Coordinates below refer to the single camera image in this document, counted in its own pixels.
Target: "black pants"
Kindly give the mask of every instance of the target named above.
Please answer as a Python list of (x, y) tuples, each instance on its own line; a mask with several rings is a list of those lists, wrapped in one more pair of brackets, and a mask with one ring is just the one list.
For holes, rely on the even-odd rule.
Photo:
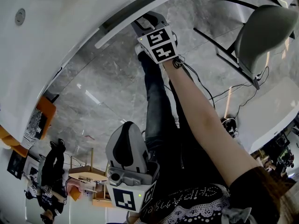
[(145, 73), (148, 101), (145, 143), (160, 164), (156, 191), (166, 194), (204, 182), (225, 185), (210, 157), (196, 141), (171, 81), (169, 86), (176, 102), (179, 129), (171, 113), (159, 65), (145, 52), (141, 52), (138, 59)]
[(52, 189), (61, 190), (62, 174), (64, 166), (64, 154), (52, 149), (47, 157), (42, 171), (42, 186), (48, 185)]

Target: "gray tile floor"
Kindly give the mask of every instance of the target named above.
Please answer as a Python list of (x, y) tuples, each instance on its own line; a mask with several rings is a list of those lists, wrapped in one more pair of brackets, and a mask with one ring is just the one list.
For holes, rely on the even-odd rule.
[[(271, 4), (268, 0), (243, 1), (256, 6)], [(236, 39), (242, 23), (252, 13), (250, 8), (223, 0), (171, 0), (155, 11), (165, 16), (178, 36), (179, 53), (198, 72), (213, 96), (232, 85), (246, 83), (216, 56), (215, 47), (196, 34), (193, 27), (228, 48)], [(299, 34), (299, 25), (295, 34)], [(82, 162), (90, 162), (93, 147), (94, 165), (104, 170), (107, 164), (105, 146), (113, 131), (128, 120), (135, 122), (141, 130), (145, 129), (147, 101), (144, 73), (134, 52), (136, 35), (128, 26), (104, 47), (96, 49), (94, 44), (101, 36), (101, 31), (96, 33), (49, 88), (49, 92), (60, 94), (55, 102), (57, 113), (46, 138), (36, 143), (31, 152), (46, 155), (50, 150), (49, 141), (62, 138), (66, 142), (67, 153)], [(285, 76), (290, 76), (299, 85), (298, 40), (290, 39), (288, 43), (271, 52), (269, 77), (254, 99), (269, 91)], [(165, 84), (168, 84), (164, 69), (162, 72)], [(254, 92), (253, 87), (235, 88), (229, 113), (235, 115), (239, 105)], [(167, 93), (176, 117), (173, 95), (169, 90)], [(225, 112), (226, 95), (215, 98), (219, 117), (223, 117)]]

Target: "gray bow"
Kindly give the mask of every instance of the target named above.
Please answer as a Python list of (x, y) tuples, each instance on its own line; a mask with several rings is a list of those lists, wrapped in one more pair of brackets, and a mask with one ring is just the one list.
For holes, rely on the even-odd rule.
[(229, 224), (229, 223), (237, 223), (238, 221), (242, 220), (243, 223), (246, 223), (247, 219), (250, 221), (250, 224), (257, 224), (254, 217), (250, 214), (251, 207), (247, 207), (245, 209), (237, 209), (237, 208), (224, 208), (222, 209), (222, 217), (221, 223), (222, 224)]

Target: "white marker cube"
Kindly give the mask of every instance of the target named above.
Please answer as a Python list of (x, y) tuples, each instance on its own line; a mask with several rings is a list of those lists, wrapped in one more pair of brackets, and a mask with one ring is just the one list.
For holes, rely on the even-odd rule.
[(132, 212), (140, 212), (153, 198), (156, 182), (152, 185), (128, 186), (121, 183), (119, 186), (106, 184), (114, 206)]
[(138, 41), (144, 51), (157, 64), (178, 56), (177, 46), (170, 26), (157, 29), (152, 33), (141, 36), (138, 38)]

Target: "round metal hole cover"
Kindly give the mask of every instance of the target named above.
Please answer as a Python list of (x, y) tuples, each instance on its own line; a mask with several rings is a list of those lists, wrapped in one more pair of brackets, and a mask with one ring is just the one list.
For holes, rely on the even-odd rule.
[(17, 12), (17, 14), (15, 15), (14, 21), (18, 26), (23, 24), (23, 22), (25, 21), (25, 10), (23, 8), (21, 8)]

